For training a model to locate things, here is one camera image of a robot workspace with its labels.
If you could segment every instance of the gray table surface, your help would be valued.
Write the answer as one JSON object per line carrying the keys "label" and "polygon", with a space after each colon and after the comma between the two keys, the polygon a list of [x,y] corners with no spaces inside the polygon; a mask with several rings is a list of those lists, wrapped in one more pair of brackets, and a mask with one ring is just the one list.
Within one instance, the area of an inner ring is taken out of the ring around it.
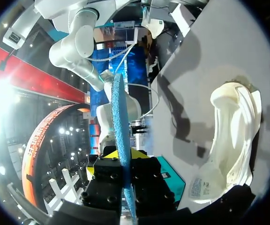
{"label": "gray table surface", "polygon": [[214,136],[210,95],[232,79],[261,93],[262,123],[251,157],[251,189],[261,196],[270,176],[270,43],[238,0],[211,0],[151,86],[160,95],[154,155],[163,155],[187,183],[179,209],[206,206],[188,200],[188,186],[207,161]]}

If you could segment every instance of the bolt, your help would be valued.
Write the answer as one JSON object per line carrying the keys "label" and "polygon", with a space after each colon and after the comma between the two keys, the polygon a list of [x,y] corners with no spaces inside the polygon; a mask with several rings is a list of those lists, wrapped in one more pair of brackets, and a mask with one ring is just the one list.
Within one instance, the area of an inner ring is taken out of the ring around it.
{"label": "bolt", "polygon": [[174,198],[174,193],[170,191],[167,194],[165,194],[164,197],[166,199],[173,199]]}
{"label": "bolt", "polygon": [[112,180],[115,180],[116,178],[118,178],[118,175],[117,173],[112,173],[110,177]]}
{"label": "bolt", "polygon": [[110,204],[116,203],[117,197],[115,197],[115,196],[109,196],[109,197],[107,198],[107,201],[108,201]]}
{"label": "bolt", "polygon": [[88,194],[86,191],[83,191],[83,192],[81,193],[81,196],[82,196],[83,199],[86,199],[86,198],[89,197],[89,194]]}

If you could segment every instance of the sticker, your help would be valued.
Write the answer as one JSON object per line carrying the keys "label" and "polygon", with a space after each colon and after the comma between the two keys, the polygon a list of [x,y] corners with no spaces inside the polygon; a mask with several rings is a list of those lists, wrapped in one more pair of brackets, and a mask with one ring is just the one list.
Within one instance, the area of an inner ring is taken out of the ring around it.
{"label": "sticker", "polygon": [[192,198],[200,198],[201,197],[201,185],[202,185],[202,179],[197,178],[191,189],[191,197]]}
{"label": "sticker", "polygon": [[171,177],[168,172],[163,172],[161,175],[162,175],[163,179]]}

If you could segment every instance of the white robotic arm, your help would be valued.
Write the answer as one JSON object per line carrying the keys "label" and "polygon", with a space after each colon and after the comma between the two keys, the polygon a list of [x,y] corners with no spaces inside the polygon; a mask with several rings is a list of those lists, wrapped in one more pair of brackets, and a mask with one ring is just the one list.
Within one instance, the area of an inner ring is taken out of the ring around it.
{"label": "white robotic arm", "polygon": [[86,80],[94,90],[104,89],[104,83],[93,65],[86,60],[94,50],[93,29],[98,12],[92,8],[81,9],[71,23],[71,32],[53,44],[49,58],[51,63],[66,68]]}
{"label": "white robotic arm", "polygon": [[[41,15],[39,13],[44,11],[44,5],[49,4],[49,2],[51,2],[51,0],[36,0],[35,7],[37,6],[37,9],[34,8],[34,4],[30,6],[18,18],[18,20],[14,23],[13,27],[9,28],[6,33],[7,36],[5,35],[3,42],[15,49],[20,48],[23,45],[31,28],[40,18]],[[109,13],[113,14],[111,10],[108,10],[109,12],[106,12],[107,10],[105,9],[107,8],[107,6],[105,6],[105,4],[107,4],[107,2],[109,3],[109,7],[114,4],[115,9],[117,7],[120,9],[130,1],[107,0],[102,2],[95,2],[92,3],[92,5],[95,5],[96,7],[89,8],[88,5],[87,7],[83,6],[84,4],[86,5],[87,1],[80,1],[78,4],[70,5],[70,1],[60,0],[59,4],[67,5],[69,7],[61,8],[57,6],[57,12],[55,12],[55,14],[51,16],[54,18],[54,21],[58,17],[68,14],[68,21],[66,21],[66,24],[68,24],[69,35],[53,44],[49,51],[49,59],[54,66],[66,68],[71,72],[75,73],[76,75],[80,76],[82,79],[86,80],[95,91],[105,90],[109,103],[101,105],[97,108],[97,119],[101,126],[101,135],[99,139],[99,151],[101,153],[103,152],[105,144],[112,143],[115,145],[111,110],[113,74],[109,70],[106,70],[101,75],[99,75],[97,70],[86,58],[90,57],[94,51],[93,30],[99,19],[99,12],[96,10],[96,8],[102,8],[103,13],[107,15]],[[44,18],[47,17],[45,13],[41,13]],[[20,41],[20,38],[23,39],[23,42],[19,42],[19,45],[17,45],[16,43],[16,45],[14,46],[12,44],[13,41],[11,42],[11,45],[9,44],[9,41],[11,41],[11,36],[9,34],[11,34],[12,30],[17,27],[16,24],[19,24],[20,29],[16,32],[16,35],[19,38],[18,42]],[[141,107],[136,99],[130,97],[127,93],[125,93],[125,95],[127,101],[129,121],[136,120],[141,115]]]}

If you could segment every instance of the cable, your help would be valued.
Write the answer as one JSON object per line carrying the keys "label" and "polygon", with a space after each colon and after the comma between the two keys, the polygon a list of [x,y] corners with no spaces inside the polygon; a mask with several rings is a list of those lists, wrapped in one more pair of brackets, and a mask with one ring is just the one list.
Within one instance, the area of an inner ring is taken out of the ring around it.
{"label": "cable", "polygon": [[123,61],[125,60],[125,58],[127,57],[127,55],[130,53],[130,51],[131,51],[131,49],[134,47],[134,45],[135,45],[135,44],[132,44],[132,45],[130,46],[130,48],[128,49],[128,51],[126,52],[126,54],[124,55],[124,57],[122,57],[122,60],[121,60],[120,63],[118,64],[118,66],[117,66],[117,68],[116,68],[114,74],[117,73],[118,69],[119,69],[120,66],[122,65],[122,63],[123,63]]}
{"label": "cable", "polygon": [[168,8],[168,6],[163,6],[163,7],[156,7],[156,6],[152,6],[150,4],[146,4],[146,3],[142,3],[140,4],[141,6],[146,6],[146,7],[150,7],[150,8]]}
{"label": "cable", "polygon": [[126,48],[125,50],[121,51],[120,53],[117,53],[116,55],[111,56],[111,57],[106,58],[106,59],[92,59],[92,58],[86,58],[86,59],[89,60],[89,61],[95,61],[95,62],[103,62],[103,61],[112,60],[112,59],[114,59],[114,58],[116,58],[116,57],[122,55],[122,54],[125,53],[126,51],[128,51],[129,48],[133,48],[134,45],[135,45],[135,44],[132,44],[132,45],[130,45],[128,48]]}
{"label": "cable", "polygon": [[142,115],[141,117],[139,117],[140,119],[143,119],[144,117],[146,117],[146,116],[149,115],[152,111],[155,110],[155,108],[156,108],[156,107],[158,106],[158,104],[159,104],[160,97],[159,97],[158,93],[157,93],[154,89],[152,89],[152,88],[150,88],[150,87],[148,87],[148,86],[145,86],[145,85],[142,85],[142,84],[137,84],[137,83],[128,83],[128,85],[131,85],[131,86],[138,86],[138,87],[144,87],[144,88],[146,88],[146,89],[152,90],[152,91],[155,92],[155,94],[157,95],[157,102],[156,102],[156,104],[154,105],[154,107],[152,107],[151,110],[149,110],[147,113],[145,113],[144,115]]}

